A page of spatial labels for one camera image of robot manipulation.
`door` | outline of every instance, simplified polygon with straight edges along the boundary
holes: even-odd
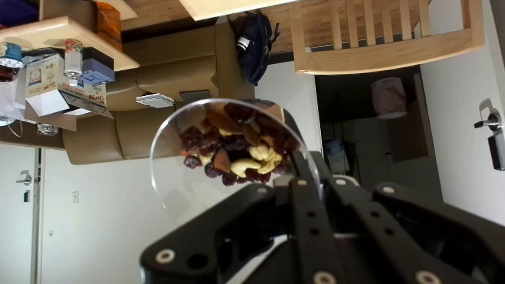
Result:
[[[433,33],[461,25],[458,4],[460,0],[431,1]],[[505,115],[505,67],[490,0],[483,4],[487,45],[422,70],[446,201],[505,225],[505,171],[493,167],[493,130],[474,127],[491,108]]]
[[[37,149],[0,143],[0,279],[31,284]]]

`wooden shelf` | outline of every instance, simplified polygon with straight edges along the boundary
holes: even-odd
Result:
[[[0,29],[0,42],[12,40],[21,44],[24,50],[40,47],[62,48],[67,37],[78,37],[86,47],[95,47],[114,58],[114,70],[139,67],[136,59],[117,50],[68,15]]]
[[[102,0],[121,10],[122,20],[136,18],[139,14],[125,0]]]
[[[180,0],[195,20],[283,4],[296,0]]]

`wooden furniture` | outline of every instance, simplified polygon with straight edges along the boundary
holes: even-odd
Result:
[[[305,20],[308,3],[291,4],[296,69],[304,74],[406,67],[460,55],[485,42],[482,0],[461,0],[463,29],[444,34],[431,34],[430,0],[330,0],[330,45],[308,44],[307,36],[315,28],[315,22]]]
[[[294,0],[180,0],[195,20],[228,15]]]
[[[92,45],[113,56],[116,70],[139,67],[136,59],[117,50],[68,15],[0,29],[0,42],[13,40],[24,48],[64,47],[67,37],[78,37],[84,45]]]
[[[100,1],[106,1],[111,6],[114,6],[121,12],[122,20],[139,17],[139,14],[125,0],[100,0]]]

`door handle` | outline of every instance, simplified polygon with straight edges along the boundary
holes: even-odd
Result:
[[[31,171],[29,170],[23,170],[21,173],[20,173],[20,179],[16,179],[16,182],[23,182],[23,184],[26,184],[26,186],[29,186],[29,184],[32,184],[32,175],[31,175]]]
[[[483,126],[488,126],[493,132],[499,130],[502,127],[501,113],[491,111],[488,119],[483,119],[474,124],[474,127],[483,127]]]

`doorway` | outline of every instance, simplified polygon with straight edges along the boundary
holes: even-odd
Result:
[[[403,116],[379,118],[378,96],[382,93],[373,85],[384,78],[400,81]],[[318,75],[316,89],[332,171],[352,175],[368,189],[394,181],[442,198],[420,67]]]

